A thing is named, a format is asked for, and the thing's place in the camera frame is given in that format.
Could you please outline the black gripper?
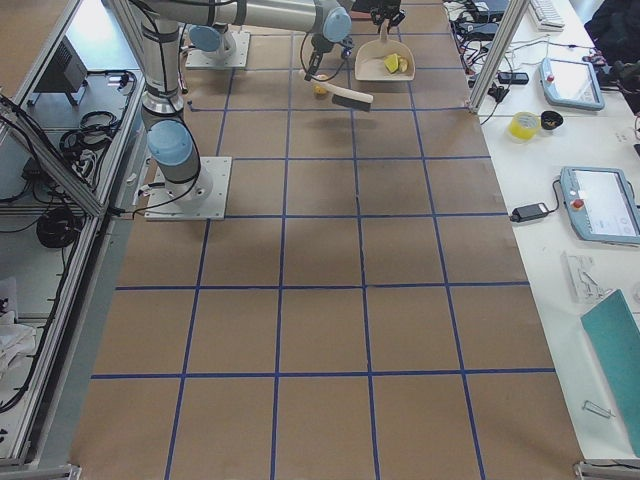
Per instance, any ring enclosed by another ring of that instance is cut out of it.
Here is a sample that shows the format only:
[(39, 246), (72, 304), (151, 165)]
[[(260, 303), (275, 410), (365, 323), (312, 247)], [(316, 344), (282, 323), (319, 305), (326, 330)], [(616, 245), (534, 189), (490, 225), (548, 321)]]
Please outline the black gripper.
[(404, 20), (404, 12), (400, 0), (375, 0), (370, 7), (371, 21), (377, 27), (383, 23), (383, 18), (390, 19), (390, 27), (398, 26)]
[(314, 34), (312, 36), (312, 46), (314, 50), (308, 64), (303, 67), (305, 81), (311, 81), (315, 78), (321, 64), (321, 53), (330, 53), (335, 45), (339, 45), (342, 49), (341, 58), (348, 60), (351, 56), (351, 50), (353, 49), (353, 39), (350, 35), (347, 35), (339, 42), (332, 42), (321, 34)]

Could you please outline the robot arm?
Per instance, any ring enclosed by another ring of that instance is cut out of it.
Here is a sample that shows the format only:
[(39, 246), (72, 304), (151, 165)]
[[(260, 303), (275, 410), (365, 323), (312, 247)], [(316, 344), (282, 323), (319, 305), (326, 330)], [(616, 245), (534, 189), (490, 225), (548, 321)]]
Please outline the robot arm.
[(173, 201), (211, 190), (200, 154), (183, 119), (178, 82), (181, 24), (197, 27), (256, 26), (312, 33), (331, 46), (352, 28), (351, 1), (135, 1), (142, 15), (143, 122), (147, 144)]

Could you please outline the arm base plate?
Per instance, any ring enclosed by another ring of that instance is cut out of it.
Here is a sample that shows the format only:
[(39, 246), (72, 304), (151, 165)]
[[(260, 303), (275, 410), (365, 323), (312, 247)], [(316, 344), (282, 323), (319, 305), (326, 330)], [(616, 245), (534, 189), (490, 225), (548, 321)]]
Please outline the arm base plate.
[(202, 157), (194, 186), (192, 182), (181, 185), (166, 182), (157, 169), (154, 182), (162, 186), (151, 190), (144, 217), (150, 221), (223, 220), (231, 169), (231, 157)]
[(189, 70), (230, 70), (245, 68), (248, 60), (250, 34), (227, 31), (213, 43), (193, 42), (195, 48), (188, 55), (185, 66)]

